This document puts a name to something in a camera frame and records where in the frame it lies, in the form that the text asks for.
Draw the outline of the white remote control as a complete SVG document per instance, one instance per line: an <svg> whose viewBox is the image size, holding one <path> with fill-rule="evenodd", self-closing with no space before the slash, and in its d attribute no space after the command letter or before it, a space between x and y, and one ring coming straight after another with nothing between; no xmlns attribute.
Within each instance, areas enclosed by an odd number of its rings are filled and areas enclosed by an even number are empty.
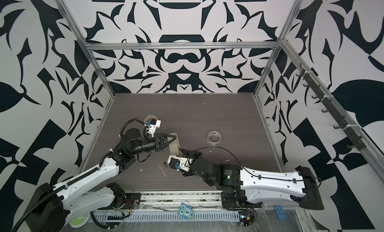
<svg viewBox="0 0 384 232"><path fill-rule="evenodd" d="M176 139L170 143L170 155L176 157L183 157L182 152L180 151L180 143L178 139L178 135L176 133L171 133L172 136L176 137Z"/></svg>

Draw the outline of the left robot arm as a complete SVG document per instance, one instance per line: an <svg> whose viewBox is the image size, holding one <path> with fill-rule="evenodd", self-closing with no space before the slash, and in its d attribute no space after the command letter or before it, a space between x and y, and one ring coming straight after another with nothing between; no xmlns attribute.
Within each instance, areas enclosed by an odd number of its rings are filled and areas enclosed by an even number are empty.
<svg viewBox="0 0 384 232"><path fill-rule="evenodd" d="M176 140L175 135L163 133L145 139L140 130L129 129L97 165L56 185L39 186L18 225L25 222L32 232L58 232L74 219L97 209L123 206L126 193L117 183L93 193L90 190L128 169L137 155L162 151Z"/></svg>

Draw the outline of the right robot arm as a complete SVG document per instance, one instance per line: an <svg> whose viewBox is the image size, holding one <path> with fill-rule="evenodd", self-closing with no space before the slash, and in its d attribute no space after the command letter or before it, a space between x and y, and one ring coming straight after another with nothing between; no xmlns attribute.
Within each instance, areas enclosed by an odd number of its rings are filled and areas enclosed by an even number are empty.
<svg viewBox="0 0 384 232"><path fill-rule="evenodd" d="M209 187L222 192L223 208L241 210L259 208L264 202L294 202L307 210L323 210L317 178L306 167L295 172L265 172L242 165L216 164L200 151L181 149L181 156L170 156L171 169L183 176L195 176Z"/></svg>

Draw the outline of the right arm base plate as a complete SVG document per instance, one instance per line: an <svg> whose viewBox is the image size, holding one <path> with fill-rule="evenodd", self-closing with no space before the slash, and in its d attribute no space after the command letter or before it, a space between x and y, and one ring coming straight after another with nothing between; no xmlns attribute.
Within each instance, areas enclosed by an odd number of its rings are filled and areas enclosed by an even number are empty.
<svg viewBox="0 0 384 232"><path fill-rule="evenodd" d="M221 192L222 207L229 211L245 211L248 209L258 209L262 207L262 202L250 203L247 202L245 193L240 192L240 197L237 197L236 192L228 193Z"/></svg>

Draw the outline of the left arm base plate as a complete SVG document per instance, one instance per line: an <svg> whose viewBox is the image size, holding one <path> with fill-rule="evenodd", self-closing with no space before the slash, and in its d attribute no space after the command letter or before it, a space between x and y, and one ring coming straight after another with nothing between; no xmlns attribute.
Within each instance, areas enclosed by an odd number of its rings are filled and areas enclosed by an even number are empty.
<svg viewBox="0 0 384 232"><path fill-rule="evenodd" d="M100 210L112 210L120 208L121 210L130 210L140 205L141 193L125 193L124 196L117 196L111 205L100 208Z"/></svg>

